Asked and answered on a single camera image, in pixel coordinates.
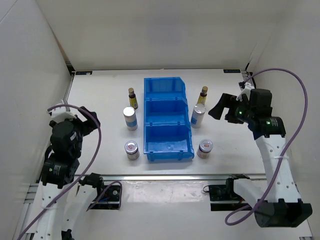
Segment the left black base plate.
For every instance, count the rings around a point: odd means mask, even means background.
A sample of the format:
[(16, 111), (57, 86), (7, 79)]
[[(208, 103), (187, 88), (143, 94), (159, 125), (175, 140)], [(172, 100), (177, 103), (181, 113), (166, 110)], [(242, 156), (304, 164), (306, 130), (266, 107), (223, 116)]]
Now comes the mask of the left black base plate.
[(120, 210), (122, 205), (123, 185), (120, 181), (113, 181), (103, 185), (98, 195), (87, 210)]

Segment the blue three-compartment plastic bin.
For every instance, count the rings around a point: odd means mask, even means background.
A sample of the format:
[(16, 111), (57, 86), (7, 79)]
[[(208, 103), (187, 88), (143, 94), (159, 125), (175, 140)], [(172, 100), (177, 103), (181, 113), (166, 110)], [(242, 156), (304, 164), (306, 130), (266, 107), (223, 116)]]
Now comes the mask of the blue three-compartment plastic bin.
[(144, 79), (143, 153), (150, 162), (195, 156), (186, 85), (180, 77)]

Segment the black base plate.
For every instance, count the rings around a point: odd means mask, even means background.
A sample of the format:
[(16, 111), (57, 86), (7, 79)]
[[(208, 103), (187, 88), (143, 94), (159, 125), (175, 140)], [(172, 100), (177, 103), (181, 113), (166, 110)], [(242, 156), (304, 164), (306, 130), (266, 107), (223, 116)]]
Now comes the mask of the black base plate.
[(211, 212), (235, 211), (247, 205), (239, 195), (228, 193), (225, 184), (205, 185), (202, 192), (209, 195)]
[(87, 210), (120, 210), (122, 205), (123, 185), (120, 181), (113, 181), (103, 185), (98, 195)]

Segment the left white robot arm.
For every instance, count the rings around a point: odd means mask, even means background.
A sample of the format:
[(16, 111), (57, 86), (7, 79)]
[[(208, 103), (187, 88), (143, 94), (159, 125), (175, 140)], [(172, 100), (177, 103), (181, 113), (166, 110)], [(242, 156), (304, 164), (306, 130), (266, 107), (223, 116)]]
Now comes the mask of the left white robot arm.
[(41, 171), (42, 210), (37, 216), (36, 240), (70, 240), (72, 229), (63, 229), (63, 218), (68, 191), (77, 184), (84, 174), (75, 177), (80, 165), (83, 138), (94, 130), (101, 129), (101, 123), (94, 111), (84, 106), (77, 107), (84, 117), (82, 121), (70, 109), (72, 105), (61, 103), (48, 110), (52, 128), (50, 150)]

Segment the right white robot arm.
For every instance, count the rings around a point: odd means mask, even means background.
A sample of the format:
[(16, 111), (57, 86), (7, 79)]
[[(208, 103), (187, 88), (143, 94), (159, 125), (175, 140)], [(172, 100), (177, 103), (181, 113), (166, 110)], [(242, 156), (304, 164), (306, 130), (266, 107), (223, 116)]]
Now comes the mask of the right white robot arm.
[(240, 96), (223, 93), (208, 114), (220, 120), (248, 125), (260, 151), (267, 189), (262, 191), (243, 176), (228, 178), (224, 193), (230, 200), (241, 197), (261, 228), (296, 228), (313, 209), (304, 203), (294, 183), (286, 151), (286, 130), (283, 120), (272, 115), (272, 93), (267, 89), (252, 89)]

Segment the white-lid dark jar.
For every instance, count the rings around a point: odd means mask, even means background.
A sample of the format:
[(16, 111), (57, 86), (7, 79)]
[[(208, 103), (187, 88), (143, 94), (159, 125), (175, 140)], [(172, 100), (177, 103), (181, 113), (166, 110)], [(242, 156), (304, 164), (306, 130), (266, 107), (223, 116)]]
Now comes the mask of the white-lid dark jar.
[(209, 139), (203, 139), (200, 141), (197, 149), (197, 156), (206, 159), (209, 157), (210, 152), (213, 149), (213, 143)]
[(137, 160), (140, 156), (138, 144), (130, 140), (125, 143), (124, 149), (129, 160)]

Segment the front aluminium rail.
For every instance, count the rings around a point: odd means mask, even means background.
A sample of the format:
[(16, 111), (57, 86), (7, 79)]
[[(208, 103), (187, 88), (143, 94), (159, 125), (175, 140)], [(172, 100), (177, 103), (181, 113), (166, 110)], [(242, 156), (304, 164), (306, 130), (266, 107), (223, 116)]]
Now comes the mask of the front aluminium rail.
[(129, 174), (107, 175), (101, 177), (105, 181), (223, 181), (231, 177), (241, 177), (241, 174)]

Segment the silver-top shaker can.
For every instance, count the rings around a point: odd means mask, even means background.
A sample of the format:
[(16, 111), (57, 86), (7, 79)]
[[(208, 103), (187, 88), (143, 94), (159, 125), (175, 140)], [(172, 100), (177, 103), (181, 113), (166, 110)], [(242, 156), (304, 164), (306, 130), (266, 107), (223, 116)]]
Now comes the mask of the silver-top shaker can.
[(201, 126), (206, 113), (206, 107), (204, 104), (197, 103), (192, 111), (190, 125), (191, 127), (197, 129)]
[(123, 109), (123, 116), (128, 130), (135, 131), (138, 128), (136, 111), (133, 107), (127, 106)]

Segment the yellow-label brown bottle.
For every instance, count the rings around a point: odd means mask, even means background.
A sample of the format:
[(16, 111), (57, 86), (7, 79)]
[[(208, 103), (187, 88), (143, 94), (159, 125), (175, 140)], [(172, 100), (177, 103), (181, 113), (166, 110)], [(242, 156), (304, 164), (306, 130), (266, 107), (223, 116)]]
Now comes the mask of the yellow-label brown bottle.
[(132, 87), (128, 89), (129, 104), (135, 110), (139, 107), (135, 91)]
[(197, 104), (202, 104), (205, 105), (206, 99), (207, 99), (207, 94), (208, 94), (208, 87), (203, 86), (201, 89), (201, 92), (199, 94)]

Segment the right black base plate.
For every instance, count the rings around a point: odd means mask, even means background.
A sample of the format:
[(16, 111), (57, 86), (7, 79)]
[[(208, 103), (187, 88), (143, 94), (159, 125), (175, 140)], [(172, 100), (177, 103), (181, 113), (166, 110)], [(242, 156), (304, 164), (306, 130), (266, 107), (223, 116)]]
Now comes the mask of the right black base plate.
[(247, 205), (239, 195), (228, 193), (225, 184), (205, 185), (202, 192), (209, 195), (211, 212), (235, 211)]

